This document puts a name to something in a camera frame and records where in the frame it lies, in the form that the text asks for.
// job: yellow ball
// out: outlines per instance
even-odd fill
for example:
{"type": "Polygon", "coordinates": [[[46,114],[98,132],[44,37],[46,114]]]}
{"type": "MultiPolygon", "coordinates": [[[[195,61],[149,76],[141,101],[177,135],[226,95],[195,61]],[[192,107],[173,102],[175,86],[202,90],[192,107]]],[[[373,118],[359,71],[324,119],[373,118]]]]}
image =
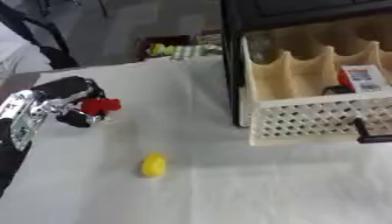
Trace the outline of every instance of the yellow ball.
{"type": "Polygon", "coordinates": [[[166,172],[166,158],[158,152],[147,155],[142,163],[142,173],[147,177],[157,177],[166,172]]]}

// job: black handle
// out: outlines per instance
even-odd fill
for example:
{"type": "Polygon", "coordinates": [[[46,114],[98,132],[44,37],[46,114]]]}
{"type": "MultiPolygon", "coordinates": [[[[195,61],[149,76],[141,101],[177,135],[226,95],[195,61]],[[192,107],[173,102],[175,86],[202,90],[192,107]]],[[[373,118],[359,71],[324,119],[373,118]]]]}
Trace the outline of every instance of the black handle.
{"type": "Polygon", "coordinates": [[[353,120],[353,124],[360,134],[357,141],[360,144],[377,144],[377,143],[390,143],[392,142],[392,135],[379,135],[379,136],[370,136],[368,130],[366,129],[366,125],[360,118],[355,118],[353,120]]]}
{"type": "Polygon", "coordinates": [[[57,115],[58,122],[66,123],[76,128],[89,128],[91,123],[88,122],[88,115],[81,113],[79,110],[69,110],[64,115],[57,115]]]}
{"type": "Polygon", "coordinates": [[[325,87],[323,89],[323,92],[321,93],[321,95],[326,95],[328,92],[331,92],[332,94],[335,94],[335,95],[345,95],[345,94],[355,93],[355,91],[353,91],[351,88],[349,88],[345,85],[342,85],[342,84],[325,87]]]}
{"type": "Polygon", "coordinates": [[[70,76],[33,87],[31,90],[43,92],[47,100],[66,99],[88,91],[88,83],[79,76],[70,76]]]}

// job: black metal rack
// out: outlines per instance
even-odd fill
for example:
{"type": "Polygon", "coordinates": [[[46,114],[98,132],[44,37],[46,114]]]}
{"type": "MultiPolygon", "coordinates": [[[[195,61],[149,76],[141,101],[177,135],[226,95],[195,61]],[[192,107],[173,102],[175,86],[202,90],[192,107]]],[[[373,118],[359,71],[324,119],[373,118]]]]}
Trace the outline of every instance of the black metal rack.
{"type": "Polygon", "coordinates": [[[221,0],[222,45],[233,123],[240,125],[245,85],[241,38],[246,32],[391,11],[392,0],[221,0]]]}

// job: red object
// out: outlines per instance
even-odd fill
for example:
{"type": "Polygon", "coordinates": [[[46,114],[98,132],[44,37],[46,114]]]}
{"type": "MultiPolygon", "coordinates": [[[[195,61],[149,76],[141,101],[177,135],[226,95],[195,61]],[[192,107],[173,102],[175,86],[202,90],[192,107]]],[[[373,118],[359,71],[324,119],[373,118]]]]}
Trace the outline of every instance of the red object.
{"type": "Polygon", "coordinates": [[[108,98],[92,98],[86,99],[81,103],[81,111],[96,116],[103,112],[107,114],[109,111],[119,110],[121,108],[121,102],[118,99],[108,98]]]}
{"type": "Polygon", "coordinates": [[[338,83],[344,85],[355,92],[355,88],[351,83],[350,79],[348,79],[348,75],[346,74],[345,70],[340,69],[338,73],[338,83]]]}

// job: white table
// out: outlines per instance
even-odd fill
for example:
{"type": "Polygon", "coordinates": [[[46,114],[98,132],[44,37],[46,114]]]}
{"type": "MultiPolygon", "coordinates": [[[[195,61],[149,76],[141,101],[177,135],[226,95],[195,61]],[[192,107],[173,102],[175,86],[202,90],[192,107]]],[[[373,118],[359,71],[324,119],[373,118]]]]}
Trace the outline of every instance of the white table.
{"type": "Polygon", "coordinates": [[[94,78],[123,109],[92,129],[48,121],[6,194],[7,224],[392,221],[392,145],[253,148],[230,122],[219,57],[43,74],[94,78]],[[152,151],[162,178],[141,178],[152,151]]]}

